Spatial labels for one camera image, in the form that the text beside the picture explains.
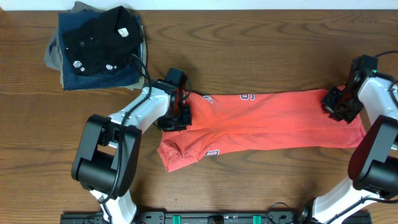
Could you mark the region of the red soccer t-shirt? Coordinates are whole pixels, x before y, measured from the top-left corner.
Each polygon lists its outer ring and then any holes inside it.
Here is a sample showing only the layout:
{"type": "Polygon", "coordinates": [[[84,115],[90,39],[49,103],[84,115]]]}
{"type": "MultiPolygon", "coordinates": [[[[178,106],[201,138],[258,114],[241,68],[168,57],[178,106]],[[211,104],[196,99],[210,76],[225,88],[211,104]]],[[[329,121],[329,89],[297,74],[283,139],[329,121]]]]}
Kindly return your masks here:
{"type": "Polygon", "coordinates": [[[229,152],[300,147],[356,148],[366,135],[359,116],[337,122],[322,110],[327,91],[199,95],[191,93],[192,123],[163,132],[157,149],[166,171],[206,156],[229,152]]]}

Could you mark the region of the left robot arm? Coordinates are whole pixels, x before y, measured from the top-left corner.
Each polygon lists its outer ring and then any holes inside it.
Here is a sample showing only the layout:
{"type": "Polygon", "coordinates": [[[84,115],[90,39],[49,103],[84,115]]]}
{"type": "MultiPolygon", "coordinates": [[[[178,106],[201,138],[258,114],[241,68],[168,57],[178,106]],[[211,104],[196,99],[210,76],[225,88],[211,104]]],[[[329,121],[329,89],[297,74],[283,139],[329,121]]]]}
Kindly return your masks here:
{"type": "Polygon", "coordinates": [[[132,223],[137,212],[129,188],[136,173],[141,139],[152,124],[166,132],[191,125],[184,101],[189,82],[150,81],[125,108],[109,116],[94,114],[85,124],[72,165],[72,178],[98,201],[104,223],[132,223]]]}

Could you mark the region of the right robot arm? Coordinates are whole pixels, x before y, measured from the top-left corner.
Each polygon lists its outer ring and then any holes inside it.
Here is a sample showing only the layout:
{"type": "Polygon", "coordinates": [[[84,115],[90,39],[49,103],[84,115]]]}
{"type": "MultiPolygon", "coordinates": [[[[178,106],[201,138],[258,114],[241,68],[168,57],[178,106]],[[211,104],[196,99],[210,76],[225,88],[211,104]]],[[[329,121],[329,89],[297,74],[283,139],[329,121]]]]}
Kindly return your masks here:
{"type": "Polygon", "coordinates": [[[297,223],[371,223],[364,208],[397,203],[397,80],[377,70],[366,72],[357,93],[371,127],[355,149],[348,175],[325,195],[314,198],[297,223]]]}

